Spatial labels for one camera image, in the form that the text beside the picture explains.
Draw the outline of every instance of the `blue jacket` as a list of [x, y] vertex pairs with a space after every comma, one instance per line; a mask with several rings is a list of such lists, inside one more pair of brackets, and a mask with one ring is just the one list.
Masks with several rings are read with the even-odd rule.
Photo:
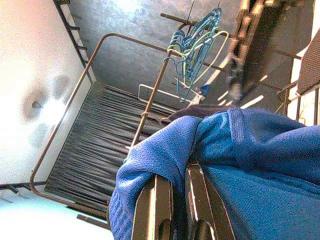
[[184, 199], [189, 159], [199, 161], [223, 199], [236, 239], [320, 238], [320, 126], [231, 108], [181, 117], [132, 149], [109, 205], [115, 240], [131, 238], [137, 197], [153, 174]]

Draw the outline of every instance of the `blue fabric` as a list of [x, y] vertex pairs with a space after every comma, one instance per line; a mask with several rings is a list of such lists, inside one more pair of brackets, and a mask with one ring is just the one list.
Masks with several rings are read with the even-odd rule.
[[130, 239], [137, 197], [153, 174], [184, 198], [189, 159], [221, 195], [237, 239], [319, 238], [320, 126], [231, 108], [205, 119], [181, 117], [132, 149], [109, 205], [115, 240]]

